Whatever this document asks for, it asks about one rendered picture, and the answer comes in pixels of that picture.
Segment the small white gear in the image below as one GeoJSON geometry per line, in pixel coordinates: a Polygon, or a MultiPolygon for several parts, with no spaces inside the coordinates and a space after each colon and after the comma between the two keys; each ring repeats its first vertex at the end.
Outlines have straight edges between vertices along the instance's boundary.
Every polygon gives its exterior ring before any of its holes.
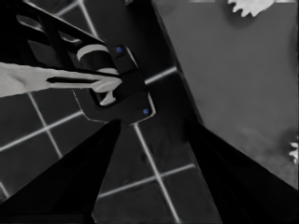
{"type": "Polygon", "coordinates": [[[276,3],[276,0],[227,0],[228,4],[234,4],[233,12],[241,11],[241,16],[249,14],[256,17],[259,13],[267,10],[276,3]]]}
{"type": "Polygon", "coordinates": [[[298,144],[295,142],[291,142],[292,150],[289,152],[289,155],[293,157],[293,162],[295,164],[298,163],[298,144]]]}

